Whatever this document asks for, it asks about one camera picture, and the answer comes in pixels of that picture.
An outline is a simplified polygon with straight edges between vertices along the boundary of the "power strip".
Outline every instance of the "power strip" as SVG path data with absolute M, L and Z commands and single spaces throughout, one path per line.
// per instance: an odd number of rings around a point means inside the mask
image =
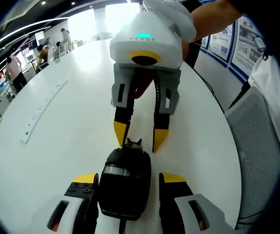
M 63 86 L 67 83 L 68 80 L 64 81 L 61 84 L 58 84 L 57 86 L 54 87 L 54 90 L 51 92 L 51 94 L 45 98 L 43 103 L 38 107 L 36 113 L 33 115 L 31 120 L 29 121 L 23 136 L 21 137 L 21 141 L 24 142 L 25 144 L 28 142 L 34 128 L 36 127 L 40 117 L 50 104 L 50 102 L 55 98 L 55 96 L 58 94 L 58 92 L 63 88 Z

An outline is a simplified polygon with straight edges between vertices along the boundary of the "yellow fingertip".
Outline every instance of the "yellow fingertip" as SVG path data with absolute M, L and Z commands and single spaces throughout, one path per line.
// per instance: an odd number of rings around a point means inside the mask
M 164 142 L 164 140 L 168 136 L 168 129 L 155 129 L 154 130 L 154 142 L 153 142 L 153 153 L 155 153 L 161 144 Z
M 127 125 L 125 123 L 120 123 L 120 122 L 114 121 L 114 129 L 115 129 L 116 137 L 118 139 L 120 146 L 122 146 L 124 144 L 126 128 L 127 128 Z
M 96 173 L 89 173 L 89 174 L 85 174 L 85 175 L 80 175 L 76 179 L 73 180 L 73 183 L 93 184 L 95 175 L 96 175 Z
M 165 172 L 162 172 L 162 174 L 164 176 L 165 183 L 175 183 L 175 182 L 186 182 L 187 181 L 180 175 L 175 175 L 175 174 L 170 174 L 170 173 L 165 173 Z

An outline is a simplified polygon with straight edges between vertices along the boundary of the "screw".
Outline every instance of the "screw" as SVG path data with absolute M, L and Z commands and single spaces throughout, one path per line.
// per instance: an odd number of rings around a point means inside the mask
M 91 190 L 90 190 L 90 189 L 84 189 L 83 192 L 84 192 L 85 194 L 88 194 L 89 192 L 91 192 Z

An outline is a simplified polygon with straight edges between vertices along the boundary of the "white robot body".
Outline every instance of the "white robot body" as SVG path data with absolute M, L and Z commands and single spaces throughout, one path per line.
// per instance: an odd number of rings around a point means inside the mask
M 190 13 L 173 0 L 143 0 L 143 5 L 147 11 L 139 12 L 111 40 L 111 58 L 149 69 L 178 69 L 182 40 L 192 42 L 196 36 Z
M 122 64 L 141 64 L 132 60 L 143 56 L 156 60 L 159 67 L 177 69 L 182 65 L 180 37 L 154 12 L 142 11 L 126 23 L 111 40 L 111 58 Z

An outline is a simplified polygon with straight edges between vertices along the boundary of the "gray mesh chair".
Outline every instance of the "gray mesh chair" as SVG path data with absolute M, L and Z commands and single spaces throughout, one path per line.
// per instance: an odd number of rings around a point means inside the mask
M 280 142 L 267 103 L 257 88 L 226 113 L 241 166 L 242 199 L 236 229 L 245 229 L 258 218 L 280 175 Z

